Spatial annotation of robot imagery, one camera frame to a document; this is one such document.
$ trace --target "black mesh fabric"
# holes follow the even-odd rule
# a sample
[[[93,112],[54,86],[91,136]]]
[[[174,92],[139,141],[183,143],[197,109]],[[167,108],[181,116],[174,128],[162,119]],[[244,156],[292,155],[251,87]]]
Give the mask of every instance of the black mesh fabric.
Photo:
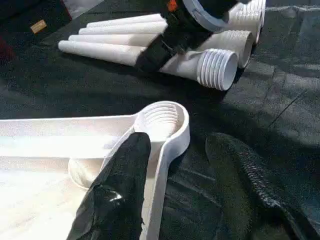
[[[268,239],[275,239],[275,234],[320,239],[297,200],[248,145],[230,135],[214,133],[206,140],[206,154],[216,173],[231,239],[248,239],[257,231],[266,233]],[[279,228],[282,232],[270,233],[277,226],[283,226]]]
[[[150,139],[133,133],[86,193],[67,240],[138,240]]]

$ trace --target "orange tab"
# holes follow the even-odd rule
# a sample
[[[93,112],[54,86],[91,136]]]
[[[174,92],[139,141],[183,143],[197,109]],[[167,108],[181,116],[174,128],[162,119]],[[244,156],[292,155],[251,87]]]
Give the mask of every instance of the orange tab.
[[[178,8],[176,0],[170,0],[167,4],[169,12],[174,12]]]
[[[36,24],[32,25],[30,28],[34,34],[40,32],[42,29],[44,29],[47,26],[46,22],[44,20],[38,21]]]

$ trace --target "tapered white tube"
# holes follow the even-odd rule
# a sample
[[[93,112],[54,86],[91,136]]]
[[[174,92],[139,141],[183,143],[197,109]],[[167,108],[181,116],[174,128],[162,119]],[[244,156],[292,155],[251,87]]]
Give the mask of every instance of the tapered white tube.
[[[139,54],[145,49],[145,47],[139,46],[76,41],[60,41],[58,47],[65,53],[129,66],[134,66],[136,64]]]
[[[140,22],[133,24],[81,28],[80,35],[101,34],[158,34],[167,27],[165,21]]]
[[[115,26],[115,25],[124,25],[124,24],[137,24],[137,23],[148,23],[148,22],[161,22],[166,21],[160,14],[150,14],[142,16],[133,16],[120,19],[113,19],[107,21],[95,21],[90,22],[86,25],[87,28],[96,28],[96,27],[106,27],[106,26]]]
[[[110,35],[71,35],[68,40],[74,42],[115,44],[147,47],[154,38],[154,34],[110,34]]]
[[[69,41],[147,47],[157,34],[71,35]],[[226,49],[237,54],[239,68],[248,64],[253,36],[250,31],[224,31],[213,34],[197,51]]]
[[[146,48],[141,46],[112,45],[91,42],[60,41],[59,49],[65,53],[134,66]],[[237,55],[229,50],[210,49],[190,51],[175,56],[160,70],[163,73],[188,78],[208,88],[226,91],[232,85],[238,64]]]
[[[262,25],[261,11],[239,11],[229,16],[226,30],[242,30],[252,33],[255,43],[258,43]]]

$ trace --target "tan label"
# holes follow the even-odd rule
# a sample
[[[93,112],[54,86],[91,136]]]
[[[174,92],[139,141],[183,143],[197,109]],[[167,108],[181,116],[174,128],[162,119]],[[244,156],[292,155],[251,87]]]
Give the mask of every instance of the tan label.
[[[44,20],[38,21],[36,24],[32,25],[30,28],[34,34],[40,32],[42,29],[44,29],[47,26],[46,22]]]

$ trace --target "black plastic sheet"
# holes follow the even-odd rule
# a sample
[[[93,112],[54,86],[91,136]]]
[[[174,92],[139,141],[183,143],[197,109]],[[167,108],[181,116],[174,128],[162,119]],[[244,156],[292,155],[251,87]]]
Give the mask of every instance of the black plastic sheet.
[[[221,226],[205,153],[213,132],[263,156],[320,231],[320,3],[267,1],[260,43],[228,92],[57,48],[89,22],[154,13],[156,2],[106,0],[1,67],[0,118],[134,114],[155,101],[176,101],[190,114],[191,143],[169,169],[161,240],[212,240]]]

